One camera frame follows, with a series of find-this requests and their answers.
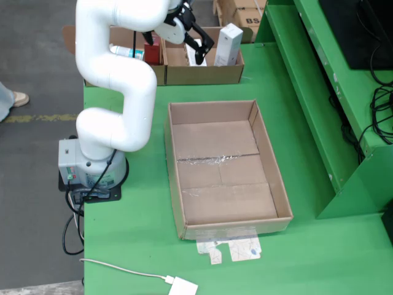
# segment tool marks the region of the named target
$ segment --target power adapter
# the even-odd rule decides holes
[[[172,284],[168,295],[195,295],[197,293],[198,285],[179,277],[174,279],[173,277],[168,277],[166,277],[165,282]]]

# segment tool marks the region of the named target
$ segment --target red box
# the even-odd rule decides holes
[[[161,38],[153,34],[153,45],[145,41],[145,62],[149,65],[158,66],[161,64]]]

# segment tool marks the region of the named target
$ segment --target white product box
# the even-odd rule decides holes
[[[220,30],[215,66],[234,66],[238,58],[243,31],[230,23]]]

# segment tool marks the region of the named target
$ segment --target yellow floor marking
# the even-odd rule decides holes
[[[56,121],[75,121],[77,114],[64,115],[38,115],[38,116],[9,116],[4,123],[29,123],[32,121],[56,122]]]

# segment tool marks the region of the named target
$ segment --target green table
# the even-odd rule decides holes
[[[393,247],[378,214],[317,220],[334,195],[324,163],[276,44],[242,45],[238,85],[159,87],[148,145],[128,154],[130,175],[119,202],[88,204],[85,257],[132,270],[182,277],[198,294],[391,294]],[[256,99],[273,145],[294,220],[261,235],[261,259],[211,265],[195,241],[176,234],[163,123],[169,102]],[[119,93],[85,87],[85,107],[122,110]],[[85,294],[167,294],[162,280],[85,263]]]

